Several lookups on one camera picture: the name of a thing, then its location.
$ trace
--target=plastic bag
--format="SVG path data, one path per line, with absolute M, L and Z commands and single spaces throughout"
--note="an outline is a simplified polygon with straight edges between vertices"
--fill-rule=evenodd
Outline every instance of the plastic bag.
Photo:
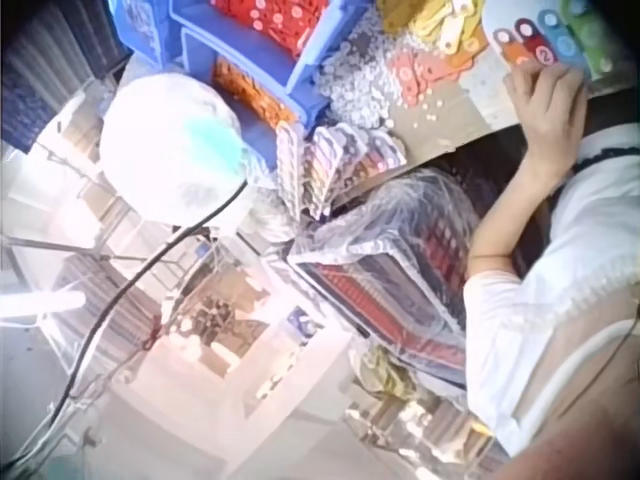
M 190 77 L 162 73 L 131 82 L 105 116 L 104 173 L 147 220 L 189 225 L 228 199 L 264 161 L 242 140 L 233 111 Z M 245 192 L 209 226 L 233 231 L 252 205 Z
M 299 237 L 288 260 L 403 365 L 464 385 L 462 288 L 478 222 L 450 177 L 424 170 Z

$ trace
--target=metal rod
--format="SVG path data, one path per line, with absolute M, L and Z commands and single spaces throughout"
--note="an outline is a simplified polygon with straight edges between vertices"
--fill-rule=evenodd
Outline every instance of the metal rod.
M 32 240 L 27 238 L 17 238 L 11 235 L 0 235 L 0 243 L 9 247 L 24 247 L 24 248 L 39 248 L 43 250 L 55 250 L 59 252 L 71 252 L 79 255 L 87 255 L 94 257 L 97 260 L 109 261 L 109 260 L 122 260 L 122 261 L 135 261 L 145 262 L 147 259 L 143 257 L 132 257 L 127 255 L 106 255 L 98 253 L 91 248 L 76 247 L 73 245 L 64 245 L 60 243 L 44 242 L 41 240 Z M 163 263 L 174 263 L 170 260 L 164 260 Z

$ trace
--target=blue container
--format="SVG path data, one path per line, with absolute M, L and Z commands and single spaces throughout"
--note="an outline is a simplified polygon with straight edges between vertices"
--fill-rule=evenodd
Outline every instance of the blue container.
M 180 25 L 169 15 L 169 0 L 113 0 L 109 3 L 122 43 L 160 68 L 180 56 Z
M 274 81 L 272 77 L 264 74 L 256 76 L 255 65 L 247 63 L 244 57 L 239 57 L 235 49 L 216 42 L 211 35 L 202 35 L 191 29 L 183 28 L 182 55 L 184 68 L 189 75 L 207 84 L 211 83 L 211 74 L 217 56 L 222 55 L 240 70 L 248 73 L 260 86 L 291 110 L 307 131 L 313 128 L 318 115 L 329 103 L 326 97 L 315 92 L 310 83 L 300 85 L 293 92 L 287 94 L 283 85 Z
M 313 72 L 372 4 L 372 0 L 333 0 L 296 62 L 277 42 L 220 13 L 208 0 L 170 1 L 171 16 L 180 24 L 209 40 L 213 48 L 276 96 L 283 92 L 298 101 L 311 95 Z
M 208 41 L 186 28 L 182 29 L 182 44 L 185 70 L 196 80 L 210 85 L 218 52 L 211 48 Z M 262 156 L 269 171 L 275 170 L 277 166 L 276 132 L 253 110 L 234 99 L 225 90 L 216 89 L 216 91 L 238 117 L 242 139 Z

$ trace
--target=wire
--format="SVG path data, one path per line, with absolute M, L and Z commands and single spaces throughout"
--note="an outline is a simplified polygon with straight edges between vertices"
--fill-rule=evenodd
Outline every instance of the wire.
M 179 245 L 186 238 L 190 237 L 195 231 L 202 228 L 205 224 L 209 223 L 215 217 L 220 215 L 220 213 L 226 210 L 227 207 L 240 196 L 240 194 L 244 191 L 246 187 L 247 187 L 247 181 L 244 180 L 240 184 L 238 189 L 233 193 L 233 195 L 231 195 L 222 205 L 216 208 L 212 213 L 207 215 L 205 218 L 200 220 L 195 225 L 192 225 L 190 227 L 185 227 L 181 231 L 177 232 L 175 236 L 169 239 L 161 249 L 159 249 L 154 255 L 149 257 L 147 261 L 145 261 L 144 264 L 140 267 L 140 270 L 116 292 L 116 294 L 111 298 L 111 300 L 109 300 L 105 308 L 102 310 L 102 312 L 100 312 L 100 315 L 98 315 L 98 319 L 92 325 L 91 329 L 87 333 L 87 336 L 85 337 L 82 343 L 82 346 L 80 347 L 80 351 L 78 352 L 73 368 L 69 375 L 69 380 L 67 381 L 64 391 L 60 397 L 60 400 L 56 404 L 53 410 L 53 413 L 51 414 L 51 418 L 49 420 L 49 429 L 44 434 L 43 439 L 49 436 L 53 428 L 55 428 L 56 424 L 58 423 L 58 420 L 62 414 L 62 411 L 64 410 L 64 407 L 66 406 L 67 401 L 71 396 L 71 391 L 73 390 L 73 387 L 75 386 L 78 380 L 78 376 L 80 374 L 80 371 L 82 370 L 82 365 L 84 363 L 84 358 L 92 346 L 93 339 L 98 334 L 100 329 L 103 327 L 105 322 L 108 320 L 111 311 L 115 308 L 118 302 L 138 282 L 138 280 L 140 280 L 140 278 L 142 278 L 142 276 L 144 276 L 145 273 L 151 270 L 151 268 L 155 264 L 157 264 L 167 253 L 173 250 L 173 248 Z M 7 462 L 6 464 L 2 465 L 0 467 L 0 472 L 3 474 L 7 473 L 13 467 L 17 466 L 20 463 L 23 463 L 25 460 L 30 458 L 35 453 L 35 450 L 37 450 L 37 447 L 31 450 L 30 452 L 24 453 L 23 455 L 17 458 L 14 458 L 9 462 Z
M 571 410 L 576 403 L 578 403 L 578 401 L 584 397 L 584 395 L 587 393 L 587 391 L 589 391 L 589 389 L 591 387 L 593 387 L 593 385 L 598 381 L 598 379 L 602 376 L 602 374 L 605 372 L 605 370 L 607 368 L 609 368 L 609 365 L 611 365 L 611 362 L 613 362 L 613 360 L 618 356 L 618 353 L 620 352 L 620 349 L 622 349 L 622 346 L 627 343 L 627 341 L 629 340 L 629 338 L 631 337 L 631 335 L 633 335 L 634 330 L 638 327 L 638 324 L 640 324 L 640 302 L 638 303 L 638 309 L 636 310 L 636 319 L 633 322 L 633 325 L 631 326 L 631 328 L 629 329 L 629 331 L 627 332 L 627 334 L 622 338 L 622 340 L 620 341 L 620 343 L 618 344 L 618 346 L 616 347 L 616 349 L 613 351 L 613 353 L 609 356 L 609 358 L 607 359 L 607 361 L 605 362 L 605 364 L 600 368 L 600 370 L 598 370 L 598 373 L 596 373 L 596 375 L 591 379 L 591 381 L 589 381 L 589 383 L 587 384 L 586 387 L 584 387 L 580 393 L 578 394 L 578 396 L 576 398 L 574 398 L 571 403 L 569 403 L 569 405 L 567 405 L 567 407 L 562 411 L 562 413 L 560 414 L 561 417 L 563 417 L 564 415 L 566 415 L 566 413 Z

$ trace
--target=white shirt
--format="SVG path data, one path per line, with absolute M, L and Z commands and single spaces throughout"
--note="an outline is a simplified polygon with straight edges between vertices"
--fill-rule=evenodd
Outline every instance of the white shirt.
M 640 126 L 585 138 L 579 161 L 640 146 Z M 640 156 L 605 160 L 571 178 L 552 215 L 550 244 L 524 280 L 469 279 L 469 408 L 511 455 L 538 432 L 581 365 L 633 325 L 640 281 Z

